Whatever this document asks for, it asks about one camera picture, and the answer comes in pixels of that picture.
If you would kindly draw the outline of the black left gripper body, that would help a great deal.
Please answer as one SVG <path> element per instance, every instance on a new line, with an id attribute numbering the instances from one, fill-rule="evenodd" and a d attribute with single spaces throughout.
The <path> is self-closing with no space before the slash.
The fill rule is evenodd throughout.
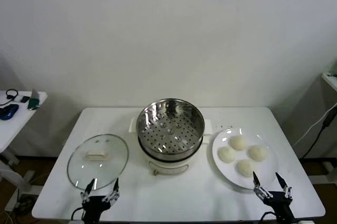
<path id="1" fill-rule="evenodd" d="M 87 196 L 81 195 L 82 208 L 84 210 L 84 223 L 99 223 L 101 214 L 110 209 L 111 201 L 106 199 L 105 196 Z"/>

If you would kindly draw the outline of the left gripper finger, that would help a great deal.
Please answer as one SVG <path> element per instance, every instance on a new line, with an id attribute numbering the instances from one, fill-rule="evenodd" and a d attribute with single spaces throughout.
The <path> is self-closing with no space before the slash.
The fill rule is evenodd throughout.
<path id="1" fill-rule="evenodd" d="M 118 181 L 119 178 L 116 179 L 113 190 L 104 198 L 104 202 L 115 203 L 118 200 L 120 197 Z"/>
<path id="2" fill-rule="evenodd" d="M 81 192 L 81 200 L 82 203 L 87 203 L 90 200 L 90 193 L 92 191 L 93 185 L 94 185 L 95 179 L 92 179 L 90 183 L 86 186 L 85 190 Z"/>

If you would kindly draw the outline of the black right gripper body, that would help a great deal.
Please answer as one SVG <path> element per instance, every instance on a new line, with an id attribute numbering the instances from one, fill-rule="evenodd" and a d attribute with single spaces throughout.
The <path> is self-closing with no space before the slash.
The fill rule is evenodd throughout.
<path id="1" fill-rule="evenodd" d="M 263 203 L 273 209 L 273 215 L 277 223 L 292 223 L 294 215 L 290 209 L 292 198 L 286 198 L 281 194 L 275 194 L 272 198 L 265 198 Z"/>

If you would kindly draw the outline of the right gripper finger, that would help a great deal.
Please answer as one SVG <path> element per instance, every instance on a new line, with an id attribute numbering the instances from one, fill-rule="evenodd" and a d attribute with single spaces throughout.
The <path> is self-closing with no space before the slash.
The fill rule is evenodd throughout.
<path id="1" fill-rule="evenodd" d="M 272 194 L 261 186 L 260 181 L 255 172 L 253 172 L 253 183 L 254 183 L 253 191 L 255 192 L 255 194 L 258 196 L 259 199 L 273 198 Z"/>
<path id="2" fill-rule="evenodd" d="M 285 180 L 277 172 L 275 173 L 275 175 L 276 175 L 276 178 L 277 178 L 281 188 L 283 189 L 285 197 L 291 198 L 292 197 L 292 188 L 287 185 Z"/>

